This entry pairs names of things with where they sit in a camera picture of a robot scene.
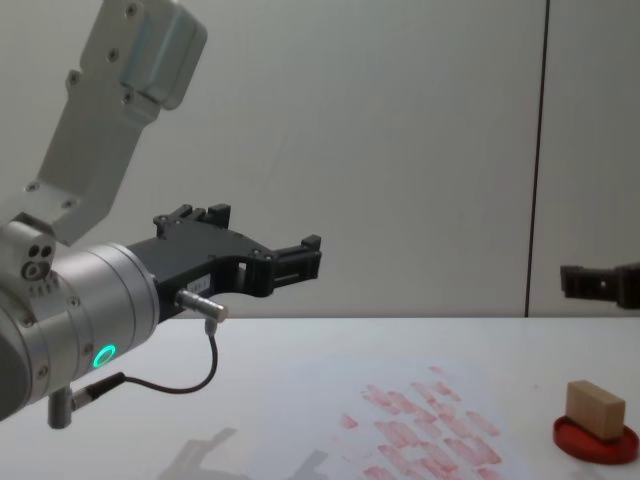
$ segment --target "red stain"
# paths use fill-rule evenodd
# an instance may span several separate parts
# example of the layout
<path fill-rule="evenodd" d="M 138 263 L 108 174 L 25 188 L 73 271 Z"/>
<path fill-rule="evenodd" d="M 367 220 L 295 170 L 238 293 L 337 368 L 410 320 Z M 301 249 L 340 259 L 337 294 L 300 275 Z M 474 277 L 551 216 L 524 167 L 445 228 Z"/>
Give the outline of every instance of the red stain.
<path fill-rule="evenodd" d="M 438 445 L 433 443 L 424 443 L 422 445 L 422 449 L 438 464 L 440 469 L 447 474 L 458 469 L 458 464 Z"/>
<path fill-rule="evenodd" d="M 395 448 L 388 445 L 381 445 L 378 447 L 378 450 L 403 475 L 408 477 L 413 473 L 409 461 Z"/>
<path fill-rule="evenodd" d="M 422 440 L 416 436 L 413 430 L 411 430 L 406 423 L 390 422 L 390 424 L 391 428 L 393 428 L 393 430 L 400 435 L 410 447 L 417 447 L 422 444 Z"/>
<path fill-rule="evenodd" d="M 433 396 L 433 393 L 431 393 L 431 390 L 429 390 L 429 387 L 427 387 L 424 383 L 418 383 L 418 382 L 413 382 L 411 384 L 411 387 L 418 392 L 422 398 L 424 398 L 425 402 L 431 404 L 433 402 L 436 402 L 436 397 Z"/>
<path fill-rule="evenodd" d="M 379 402 L 377 402 L 371 395 L 363 395 L 362 398 L 364 398 L 366 401 L 371 402 L 373 405 L 375 405 L 376 407 L 380 408 L 381 410 L 390 413 L 391 415 L 399 415 L 400 414 L 400 410 L 397 409 L 396 407 L 394 407 L 393 405 L 382 405 Z"/>
<path fill-rule="evenodd" d="M 398 392 L 389 392 L 389 398 L 393 401 L 396 407 L 404 413 L 413 413 L 416 410 L 416 406 L 407 399 L 403 394 Z"/>
<path fill-rule="evenodd" d="M 382 389 L 376 387 L 375 385 L 367 385 L 367 390 L 369 390 L 371 397 L 376 403 L 379 403 L 380 405 L 384 405 L 386 407 L 390 407 L 392 405 L 391 399 L 387 396 L 386 393 L 382 391 Z"/>
<path fill-rule="evenodd" d="M 478 470 L 478 475 L 482 477 L 482 480 L 503 480 L 502 475 L 488 468 L 481 468 Z"/>
<path fill-rule="evenodd" d="M 433 388 L 440 395 L 451 395 L 451 389 L 442 382 L 436 383 Z"/>
<path fill-rule="evenodd" d="M 420 475 L 416 471 L 412 471 L 409 475 L 407 475 L 411 480 L 427 480 L 422 475 Z"/>
<path fill-rule="evenodd" d="M 371 480 L 397 480 L 389 470 L 382 467 L 367 468 L 362 473 L 364 473 L 365 477 L 370 478 Z"/>
<path fill-rule="evenodd" d="M 428 422 L 422 418 L 416 418 L 413 422 L 431 438 L 438 438 L 440 435 L 442 435 L 442 431 L 431 422 Z"/>
<path fill-rule="evenodd" d="M 454 438 L 445 438 L 444 443 L 458 454 L 462 459 L 468 462 L 474 467 L 479 467 L 483 464 L 482 459 L 471 448 L 464 444 L 461 440 Z"/>
<path fill-rule="evenodd" d="M 375 427 L 385 436 L 387 441 L 396 448 L 409 446 L 409 442 L 397 431 L 392 422 L 374 422 Z"/>
<path fill-rule="evenodd" d="M 416 405 L 416 410 L 414 412 L 416 414 L 416 416 L 422 420 L 425 420 L 427 422 L 433 423 L 435 422 L 438 417 L 436 417 L 435 415 L 431 415 L 429 412 L 427 412 L 424 408 L 422 407 L 418 407 Z"/>
<path fill-rule="evenodd" d="M 460 438 L 471 438 L 473 434 L 466 427 L 464 423 L 455 417 L 450 417 L 448 415 L 440 415 L 440 420 L 444 422 L 444 424 L 449 427 L 453 433 L 455 433 Z"/>
<path fill-rule="evenodd" d="M 489 420 L 484 418 L 477 412 L 467 412 L 467 417 L 471 420 L 480 430 L 482 430 L 487 435 L 491 435 L 492 437 L 497 437 L 500 435 L 500 430 L 495 427 Z"/>
<path fill-rule="evenodd" d="M 476 455 L 483 460 L 483 463 L 495 465 L 502 462 L 502 458 L 481 438 L 474 437 L 473 443 L 476 445 Z"/>
<path fill-rule="evenodd" d="M 432 402 L 430 405 L 441 417 L 453 418 L 456 416 L 456 409 L 453 405 L 440 402 Z"/>
<path fill-rule="evenodd" d="M 432 460 L 430 458 L 422 458 L 420 459 L 419 463 L 422 468 L 426 469 L 431 475 L 438 479 L 444 480 L 449 476 L 447 472 L 440 469 L 435 460 Z"/>
<path fill-rule="evenodd" d="M 358 426 L 358 422 L 356 422 L 353 418 L 351 418 L 346 413 L 342 415 L 340 419 L 340 425 L 347 430 L 351 430 L 352 428 L 356 428 Z"/>
<path fill-rule="evenodd" d="M 438 382 L 433 386 L 434 390 L 438 392 L 440 395 L 444 395 L 449 397 L 454 402 L 461 402 L 462 399 L 458 396 L 456 392 L 454 392 L 451 387 L 444 384 L 443 382 Z"/>

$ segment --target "red dish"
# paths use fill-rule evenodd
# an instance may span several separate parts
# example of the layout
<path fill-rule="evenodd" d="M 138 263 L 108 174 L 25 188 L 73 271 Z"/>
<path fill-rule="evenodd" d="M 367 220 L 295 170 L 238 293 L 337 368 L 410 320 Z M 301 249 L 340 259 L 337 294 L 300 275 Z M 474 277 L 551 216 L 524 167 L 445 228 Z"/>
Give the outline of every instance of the red dish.
<path fill-rule="evenodd" d="M 553 441 L 565 453 L 579 460 L 602 465 L 623 465 L 638 458 L 638 435 L 628 427 L 615 442 L 603 442 L 567 417 L 553 424 Z"/>

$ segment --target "screw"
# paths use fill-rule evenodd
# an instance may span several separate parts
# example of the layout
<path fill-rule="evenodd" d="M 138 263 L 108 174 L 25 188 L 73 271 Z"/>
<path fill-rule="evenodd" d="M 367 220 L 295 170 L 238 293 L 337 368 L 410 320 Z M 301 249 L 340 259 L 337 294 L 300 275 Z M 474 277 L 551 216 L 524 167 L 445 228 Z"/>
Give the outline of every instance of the screw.
<path fill-rule="evenodd" d="M 111 50 L 109 50 L 109 54 L 107 55 L 107 60 L 113 63 L 116 60 L 118 60 L 118 57 L 120 57 L 120 51 L 117 48 L 112 48 Z"/>
<path fill-rule="evenodd" d="M 135 3 L 132 3 L 131 5 L 129 5 L 127 7 L 127 9 L 124 11 L 124 15 L 127 18 L 131 18 L 133 16 L 135 16 L 135 14 L 138 12 L 138 6 Z"/>
<path fill-rule="evenodd" d="M 31 317 L 26 315 L 20 318 L 20 323 L 27 328 L 33 326 L 33 320 L 31 319 Z"/>
<path fill-rule="evenodd" d="M 47 375 L 49 375 L 49 367 L 46 365 L 44 367 L 40 367 L 40 370 L 38 370 L 38 380 L 42 380 Z"/>
<path fill-rule="evenodd" d="M 71 72 L 69 75 L 69 85 L 77 85 L 80 82 L 80 74 L 78 72 Z"/>

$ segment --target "green led ring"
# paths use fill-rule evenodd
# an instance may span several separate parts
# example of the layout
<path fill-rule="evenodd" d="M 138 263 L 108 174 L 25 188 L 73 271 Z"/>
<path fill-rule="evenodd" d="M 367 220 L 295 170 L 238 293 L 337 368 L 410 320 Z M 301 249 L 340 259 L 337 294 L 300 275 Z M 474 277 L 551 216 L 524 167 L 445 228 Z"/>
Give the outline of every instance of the green led ring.
<path fill-rule="evenodd" d="M 113 344 L 102 347 L 96 358 L 93 359 L 93 368 L 100 368 L 109 363 L 116 356 L 116 351 L 116 346 Z"/>

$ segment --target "white wall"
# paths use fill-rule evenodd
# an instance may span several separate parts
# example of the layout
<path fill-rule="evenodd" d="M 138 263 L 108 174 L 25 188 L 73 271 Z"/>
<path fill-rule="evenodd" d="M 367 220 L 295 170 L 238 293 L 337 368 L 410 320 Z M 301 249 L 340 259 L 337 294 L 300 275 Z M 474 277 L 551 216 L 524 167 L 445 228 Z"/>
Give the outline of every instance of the white wall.
<path fill-rule="evenodd" d="M 318 282 L 236 315 L 522 315 L 544 1 L 184 3 L 209 30 L 192 89 L 81 245 L 225 202 L 268 246 L 324 237 Z M 98 7 L 4 6 L 0 200 L 36 173 Z"/>
<path fill-rule="evenodd" d="M 633 314 L 564 299 L 559 267 L 640 260 L 640 2 L 551 3 L 531 314 Z"/>

